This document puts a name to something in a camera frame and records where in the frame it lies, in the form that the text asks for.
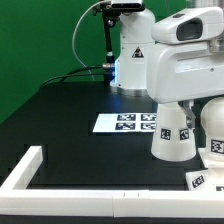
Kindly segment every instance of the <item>white robotic arm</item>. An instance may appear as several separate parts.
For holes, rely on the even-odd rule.
[[[218,7],[224,1],[203,1],[191,1],[200,8],[184,9],[152,28],[160,43],[148,60],[147,89],[158,103],[224,93],[223,9]]]

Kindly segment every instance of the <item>black table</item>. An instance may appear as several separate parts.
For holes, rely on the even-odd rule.
[[[151,155],[151,133],[92,132],[99,113],[155,111],[148,96],[114,94],[101,82],[49,84],[0,125],[0,182],[29,146],[42,145],[44,162],[29,189],[187,190],[185,173],[203,169],[198,155],[182,163],[165,162]],[[0,216],[1,224],[165,221],[204,223],[203,219]]]

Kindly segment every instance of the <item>paper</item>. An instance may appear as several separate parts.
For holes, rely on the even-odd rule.
[[[99,114],[93,132],[154,132],[156,113]]]

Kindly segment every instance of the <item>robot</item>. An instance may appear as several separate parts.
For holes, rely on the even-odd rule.
[[[102,3],[107,62],[115,63],[110,87],[112,92],[129,96],[147,96],[147,61],[155,41],[151,27],[154,14],[145,8],[142,0],[112,0]],[[120,56],[114,60],[110,28],[120,22]]]
[[[187,127],[192,130],[194,100],[224,93],[224,1],[187,0],[186,3],[186,9],[152,27],[152,37],[159,43],[148,60],[147,89],[159,107],[179,102],[187,117]],[[187,173],[190,190],[222,189],[223,115],[223,97],[213,99],[202,110],[206,147],[199,149],[199,153],[209,169]]]

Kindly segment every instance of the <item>white frame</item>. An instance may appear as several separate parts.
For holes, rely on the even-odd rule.
[[[0,188],[0,214],[224,218],[223,192],[27,190],[42,161],[41,146],[30,147]]]

